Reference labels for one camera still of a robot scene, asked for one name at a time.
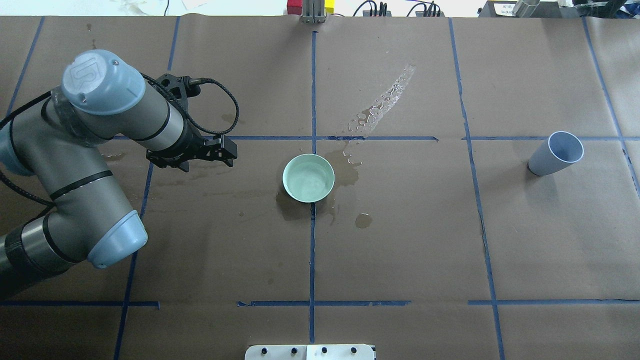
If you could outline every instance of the red block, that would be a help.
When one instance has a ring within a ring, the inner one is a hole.
[[[287,0],[287,13],[289,15],[302,15],[302,0]]]

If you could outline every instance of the light green bowl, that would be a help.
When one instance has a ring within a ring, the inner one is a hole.
[[[329,161],[320,155],[298,155],[284,168],[282,183],[292,198],[300,202],[315,202],[329,195],[335,174]]]

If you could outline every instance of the blue joint cap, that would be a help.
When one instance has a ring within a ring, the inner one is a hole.
[[[62,75],[62,92],[78,109],[114,115],[135,106],[145,95],[145,80],[116,54],[89,50],[78,55]]]
[[[133,210],[121,218],[89,251],[87,260],[104,269],[138,251],[147,243],[147,232]]]
[[[14,174],[22,176],[33,175],[29,169],[24,167],[15,154],[13,144],[11,143],[11,124],[7,124],[0,130],[0,163],[3,163],[7,170]]]

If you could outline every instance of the white bracket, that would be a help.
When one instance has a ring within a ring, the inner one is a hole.
[[[244,360],[376,360],[376,347],[366,344],[254,345]]]
[[[324,0],[302,0],[302,22],[317,24],[325,20]]]

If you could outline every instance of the yellow block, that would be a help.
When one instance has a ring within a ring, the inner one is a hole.
[[[324,9],[326,13],[333,13],[333,9],[335,8],[335,0],[324,0]]]

